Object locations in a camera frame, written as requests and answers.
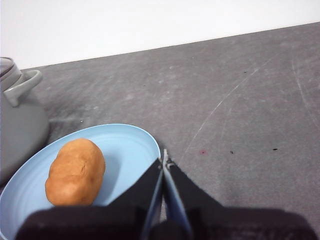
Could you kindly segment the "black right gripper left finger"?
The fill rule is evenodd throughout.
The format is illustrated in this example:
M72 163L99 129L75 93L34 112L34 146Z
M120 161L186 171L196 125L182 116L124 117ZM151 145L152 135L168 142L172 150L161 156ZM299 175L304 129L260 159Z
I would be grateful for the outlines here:
M160 221L162 167L156 160L106 206L56 206L29 215L17 240L141 240Z

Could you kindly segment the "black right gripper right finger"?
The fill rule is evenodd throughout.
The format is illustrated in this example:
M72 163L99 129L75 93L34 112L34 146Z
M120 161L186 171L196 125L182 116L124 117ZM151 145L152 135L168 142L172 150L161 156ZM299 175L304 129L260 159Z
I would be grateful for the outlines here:
M190 240L315 240L301 215L276 208L224 206L198 187L163 150L166 214Z

